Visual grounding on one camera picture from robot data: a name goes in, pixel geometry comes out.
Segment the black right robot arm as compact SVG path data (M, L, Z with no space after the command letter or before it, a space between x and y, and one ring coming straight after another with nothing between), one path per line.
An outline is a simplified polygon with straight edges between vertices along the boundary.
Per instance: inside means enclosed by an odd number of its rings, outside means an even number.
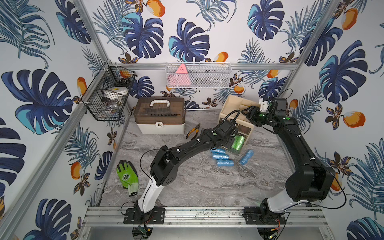
M325 199L334 181L334 171L323 166L315 156L304 139L298 121L289 116L286 99L261 99L259 104L241 113L256 127L272 127L273 133L283 141L295 167L286 180L284 190L264 199L259 207L245 208L245 216L272 224L292 207Z

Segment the beige drawer organizer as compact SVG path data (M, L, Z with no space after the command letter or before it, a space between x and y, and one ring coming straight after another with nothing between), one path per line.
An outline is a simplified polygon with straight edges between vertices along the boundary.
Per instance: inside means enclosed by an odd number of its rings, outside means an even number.
M234 110L245 110L251 106L259 107L260 104L254 101L250 101L241 97L230 95L225 101L223 108L219 114L219 123L226 117L230 112ZM247 144L255 126L247 120L246 116L242 113L236 119L236 126L238 128L238 134L245 137L244 146Z

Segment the green roll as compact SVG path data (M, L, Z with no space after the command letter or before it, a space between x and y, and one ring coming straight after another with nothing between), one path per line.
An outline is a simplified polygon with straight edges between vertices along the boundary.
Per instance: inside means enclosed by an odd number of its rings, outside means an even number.
M236 135L232 144L232 149L240 151L245 143L245 137L243 135Z

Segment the clear bottom drawer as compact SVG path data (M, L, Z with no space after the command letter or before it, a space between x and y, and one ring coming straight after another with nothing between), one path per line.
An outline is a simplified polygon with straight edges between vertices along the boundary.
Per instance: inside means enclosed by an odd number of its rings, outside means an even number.
M241 133L237 133L233 138L229 140L222 148L233 155L238 156L241 153L243 146L246 144L248 136Z

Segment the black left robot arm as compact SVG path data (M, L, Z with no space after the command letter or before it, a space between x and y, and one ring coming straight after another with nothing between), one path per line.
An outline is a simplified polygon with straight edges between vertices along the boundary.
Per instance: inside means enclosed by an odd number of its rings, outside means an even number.
M193 141L173 148L163 146L158 149L151 163L148 185L133 208L126 210L124 224L159 224L161 212L156 213L160 210L155 206L156 201L164 187L176 179L180 165L199 153L231 146L237 132L236 121L224 119L216 127L204 129Z

